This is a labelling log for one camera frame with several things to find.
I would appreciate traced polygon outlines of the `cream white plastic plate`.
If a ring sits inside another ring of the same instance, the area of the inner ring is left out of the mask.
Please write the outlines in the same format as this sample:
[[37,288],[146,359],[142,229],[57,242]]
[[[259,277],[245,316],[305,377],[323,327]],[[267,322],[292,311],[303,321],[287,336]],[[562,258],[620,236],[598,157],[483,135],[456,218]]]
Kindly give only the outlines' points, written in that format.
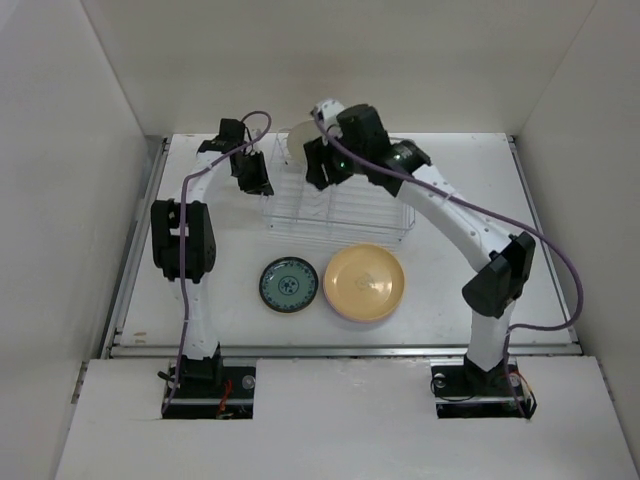
[[305,145],[311,143],[311,162],[321,164],[321,155],[325,147],[324,136],[317,128],[314,120],[306,120],[292,127],[286,138],[289,155],[293,161],[301,166],[308,166]]

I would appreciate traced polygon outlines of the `small blue patterned plate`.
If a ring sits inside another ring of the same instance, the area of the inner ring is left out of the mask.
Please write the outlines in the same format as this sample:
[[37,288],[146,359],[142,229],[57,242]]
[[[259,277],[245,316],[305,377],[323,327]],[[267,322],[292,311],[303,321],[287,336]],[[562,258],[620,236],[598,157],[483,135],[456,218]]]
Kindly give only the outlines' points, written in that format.
[[283,314],[307,308],[315,299],[318,288],[315,268],[307,260],[295,256],[281,257],[269,263],[258,283],[263,303]]

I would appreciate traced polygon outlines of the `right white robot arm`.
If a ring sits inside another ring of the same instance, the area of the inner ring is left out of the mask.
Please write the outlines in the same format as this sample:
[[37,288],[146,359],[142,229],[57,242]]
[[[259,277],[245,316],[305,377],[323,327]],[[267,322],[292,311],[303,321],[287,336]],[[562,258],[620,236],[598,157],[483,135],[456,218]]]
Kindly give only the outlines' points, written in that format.
[[472,312],[463,381],[477,395],[509,388],[509,327],[530,276],[533,236],[508,232],[505,218],[458,197],[414,141],[390,139],[373,106],[346,107],[327,99],[313,107],[311,116],[319,137],[305,144],[305,155],[312,170],[324,170],[312,184],[339,184],[363,175],[414,208],[465,257],[475,274],[462,288]]

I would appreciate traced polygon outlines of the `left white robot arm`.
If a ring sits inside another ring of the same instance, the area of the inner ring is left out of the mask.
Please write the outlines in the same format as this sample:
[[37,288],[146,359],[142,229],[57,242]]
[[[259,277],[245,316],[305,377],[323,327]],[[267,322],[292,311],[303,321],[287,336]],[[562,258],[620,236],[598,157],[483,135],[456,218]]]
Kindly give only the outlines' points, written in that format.
[[195,165],[170,198],[151,206],[153,262],[175,289],[182,302],[183,320],[176,365],[162,377],[177,386],[189,360],[196,362],[189,384],[201,396],[217,394],[223,387],[223,371],[210,362],[219,347],[219,335],[209,313],[208,281],[217,256],[209,202],[227,180],[236,180],[241,192],[272,196],[264,153],[259,141],[263,131],[250,131],[247,121],[264,111],[241,119],[224,118],[218,133],[203,141]]

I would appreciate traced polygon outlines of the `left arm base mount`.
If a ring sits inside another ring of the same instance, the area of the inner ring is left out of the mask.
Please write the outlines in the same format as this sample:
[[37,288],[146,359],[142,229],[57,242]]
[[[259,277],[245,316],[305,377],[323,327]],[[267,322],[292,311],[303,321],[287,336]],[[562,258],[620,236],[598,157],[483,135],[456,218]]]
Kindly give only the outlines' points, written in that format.
[[256,368],[225,366],[213,359],[183,360],[178,386],[175,368],[160,372],[165,381],[161,417],[175,420],[250,420],[254,413]]

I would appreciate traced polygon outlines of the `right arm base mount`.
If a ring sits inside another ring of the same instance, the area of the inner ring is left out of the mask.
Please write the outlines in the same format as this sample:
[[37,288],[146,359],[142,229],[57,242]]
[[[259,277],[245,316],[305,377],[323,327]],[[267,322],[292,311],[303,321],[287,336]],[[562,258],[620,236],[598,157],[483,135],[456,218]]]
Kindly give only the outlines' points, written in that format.
[[489,372],[470,362],[431,366],[431,392],[439,419],[522,418],[536,413],[535,394],[516,363]]

